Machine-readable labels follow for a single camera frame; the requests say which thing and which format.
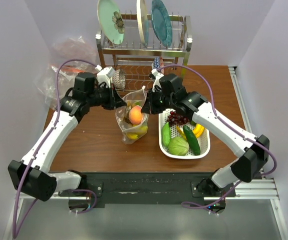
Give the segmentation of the toy peach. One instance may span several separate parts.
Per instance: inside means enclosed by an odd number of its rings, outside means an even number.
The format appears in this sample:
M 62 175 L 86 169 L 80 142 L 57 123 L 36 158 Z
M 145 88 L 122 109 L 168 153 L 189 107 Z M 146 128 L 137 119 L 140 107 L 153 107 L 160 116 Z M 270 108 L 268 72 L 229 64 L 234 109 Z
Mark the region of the toy peach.
M 131 121 L 131 124 L 139 125 L 142 122 L 142 118 L 141 107 L 138 105 L 134 106 L 129 113 L 129 120 Z

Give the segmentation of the clear zip top bag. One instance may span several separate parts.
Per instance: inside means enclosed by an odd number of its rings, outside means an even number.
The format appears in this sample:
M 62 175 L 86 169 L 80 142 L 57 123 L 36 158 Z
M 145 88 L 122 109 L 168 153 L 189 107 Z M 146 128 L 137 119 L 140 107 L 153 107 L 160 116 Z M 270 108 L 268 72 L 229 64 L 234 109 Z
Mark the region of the clear zip top bag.
M 122 97 L 126 106 L 116 110 L 116 121 L 122 132 L 122 142 L 126 145 L 133 144 L 148 132 L 149 115 L 141 112 L 146 97 L 146 87 L 143 86 Z

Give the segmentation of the yellow banana bunch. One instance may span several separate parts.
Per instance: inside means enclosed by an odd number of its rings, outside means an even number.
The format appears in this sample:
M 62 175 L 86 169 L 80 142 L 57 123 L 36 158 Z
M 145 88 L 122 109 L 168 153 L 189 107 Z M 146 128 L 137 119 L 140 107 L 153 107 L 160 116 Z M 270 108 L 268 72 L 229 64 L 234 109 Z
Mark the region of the yellow banana bunch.
M 141 138 L 143 135 L 145 135 L 148 131 L 148 126 L 142 125 L 138 129 L 136 129 L 134 132 L 127 132 L 126 136 L 127 138 L 131 140 L 137 140 Z

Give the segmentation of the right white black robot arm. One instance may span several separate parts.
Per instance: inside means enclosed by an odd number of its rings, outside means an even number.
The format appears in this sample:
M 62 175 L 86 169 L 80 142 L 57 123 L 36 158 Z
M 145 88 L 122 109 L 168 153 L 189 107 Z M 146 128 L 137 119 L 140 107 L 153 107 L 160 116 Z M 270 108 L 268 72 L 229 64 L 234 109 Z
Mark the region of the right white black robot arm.
M 236 160 L 203 179 L 197 186 L 200 192 L 216 197 L 227 185 L 235 181 L 249 183 L 257 176 L 268 161 L 269 139 L 266 136 L 256 137 L 243 130 L 216 110 L 206 97 L 196 91 L 187 92 L 177 75 L 163 75 L 154 69 L 149 77 L 154 84 L 148 91 L 143 113 L 161 114 L 173 109 L 206 127 L 236 156 Z

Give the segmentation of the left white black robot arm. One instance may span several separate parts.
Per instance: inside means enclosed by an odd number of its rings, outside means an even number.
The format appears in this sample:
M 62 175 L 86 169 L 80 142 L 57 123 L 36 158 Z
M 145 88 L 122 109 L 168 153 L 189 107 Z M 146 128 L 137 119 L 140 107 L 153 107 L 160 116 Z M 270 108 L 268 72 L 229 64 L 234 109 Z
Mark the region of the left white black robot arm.
M 114 69 L 106 67 L 97 74 L 76 75 L 74 86 L 60 100 L 59 109 L 32 149 L 20 161 L 10 162 L 8 172 L 17 192 L 43 202 L 55 192 L 70 190 L 76 196 L 86 193 L 87 184 L 82 174 L 73 170 L 50 173 L 50 166 L 67 136 L 91 107 L 115 110 L 125 106 L 112 83 L 113 74 Z

